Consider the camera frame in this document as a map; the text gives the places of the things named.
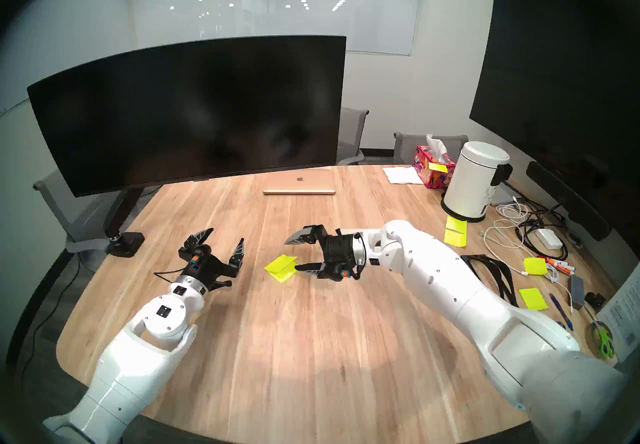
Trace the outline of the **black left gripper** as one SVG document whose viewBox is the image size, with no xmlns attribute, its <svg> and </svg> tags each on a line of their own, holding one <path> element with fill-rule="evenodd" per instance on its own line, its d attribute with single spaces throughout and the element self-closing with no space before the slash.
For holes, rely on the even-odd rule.
<svg viewBox="0 0 640 444">
<path fill-rule="evenodd" d="M 211 252 L 206 243 L 214 228 L 207 228 L 190 235 L 181 247 L 186 254 L 186 275 L 198 280 L 208 292 L 223 287 L 231 287 L 231 280 L 218 281 L 219 277 L 236 278 L 245 256 L 245 239 L 241 238 L 228 263 L 223 263 Z"/>
</svg>

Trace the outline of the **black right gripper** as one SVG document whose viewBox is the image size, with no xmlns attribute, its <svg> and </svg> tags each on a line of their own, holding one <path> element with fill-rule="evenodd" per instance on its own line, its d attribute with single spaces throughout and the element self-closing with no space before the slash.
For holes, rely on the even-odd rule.
<svg viewBox="0 0 640 444">
<path fill-rule="evenodd" d="M 289 236 L 285 245 L 315 244 L 320 242 L 323 262 L 295 265 L 299 273 L 316 278 L 342 281 L 343 278 L 357 278 L 357 261 L 353 251 L 354 234 L 330 235 L 322 224 L 305 226 Z"/>
</svg>

